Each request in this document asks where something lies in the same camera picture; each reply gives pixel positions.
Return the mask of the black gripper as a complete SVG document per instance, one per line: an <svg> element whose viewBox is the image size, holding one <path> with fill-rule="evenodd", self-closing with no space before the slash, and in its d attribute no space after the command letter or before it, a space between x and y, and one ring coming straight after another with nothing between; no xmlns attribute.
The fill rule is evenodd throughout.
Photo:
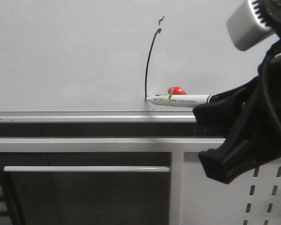
<svg viewBox="0 0 281 225"><path fill-rule="evenodd" d="M199 125L224 138L251 141L259 133L281 138L281 0L259 0L259 9L279 39L267 50L258 75L192 110Z"/></svg>

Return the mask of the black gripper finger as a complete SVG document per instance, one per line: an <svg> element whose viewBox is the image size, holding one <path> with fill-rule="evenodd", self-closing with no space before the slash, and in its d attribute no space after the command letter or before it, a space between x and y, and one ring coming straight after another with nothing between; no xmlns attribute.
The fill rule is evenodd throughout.
<svg viewBox="0 0 281 225"><path fill-rule="evenodd" d="M281 158L281 138L273 133L227 137L219 148L198 156L208 178L229 184L244 172Z"/></svg>

